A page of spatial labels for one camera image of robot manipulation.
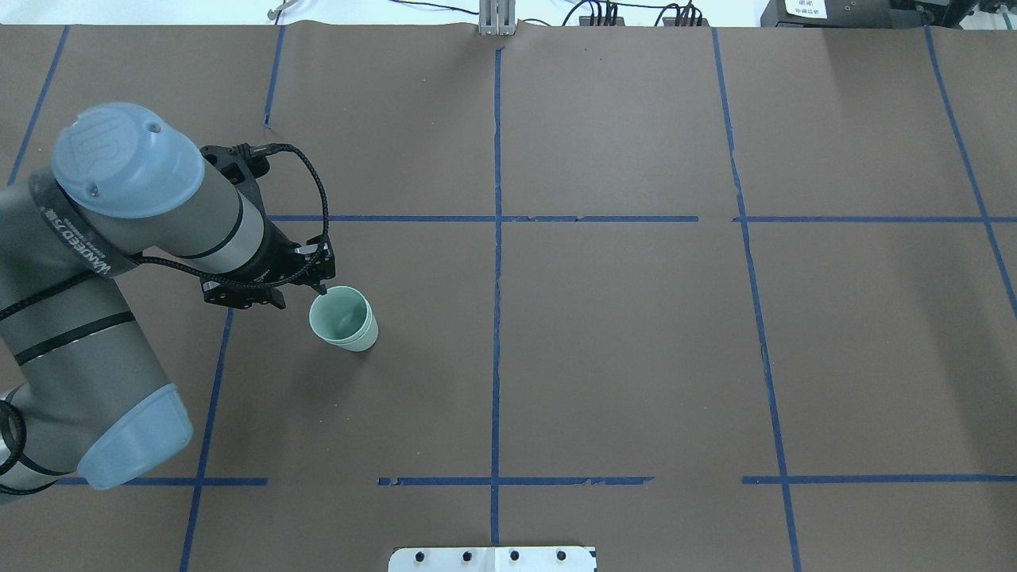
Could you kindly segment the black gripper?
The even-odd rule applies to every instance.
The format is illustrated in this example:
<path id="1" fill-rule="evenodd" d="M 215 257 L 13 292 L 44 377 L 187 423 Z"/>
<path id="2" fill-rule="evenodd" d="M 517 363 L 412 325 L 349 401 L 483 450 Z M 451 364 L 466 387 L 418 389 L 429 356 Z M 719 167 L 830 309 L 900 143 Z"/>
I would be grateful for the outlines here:
<path id="1" fill-rule="evenodd" d="M 319 296 L 327 294 L 327 282 L 335 276 L 334 250 L 326 235 L 308 243 L 292 242 L 275 223 L 259 214 L 244 214 L 238 228 L 238 282 L 241 289 L 214 281 L 201 282 L 204 303 L 232 309 L 270 305 L 287 307 L 277 288 L 266 283 L 282 281 L 298 272 L 295 285 L 306 286 Z"/>

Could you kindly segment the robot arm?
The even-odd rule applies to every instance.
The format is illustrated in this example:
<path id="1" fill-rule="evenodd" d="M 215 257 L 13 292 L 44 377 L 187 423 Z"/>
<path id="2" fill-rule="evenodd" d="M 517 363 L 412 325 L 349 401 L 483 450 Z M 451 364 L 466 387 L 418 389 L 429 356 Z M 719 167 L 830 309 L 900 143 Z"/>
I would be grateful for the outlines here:
<path id="1" fill-rule="evenodd" d="M 106 491 L 185 449 L 194 428 L 118 276 L 142 265 L 196 276 L 207 303 L 284 308 L 318 293 L 328 234 L 292 242 L 257 187 L 297 146 L 194 145 L 133 102 L 84 110 L 47 167 L 2 191 L 2 341 L 23 383 L 2 394 L 2 503 L 79 475 Z"/>

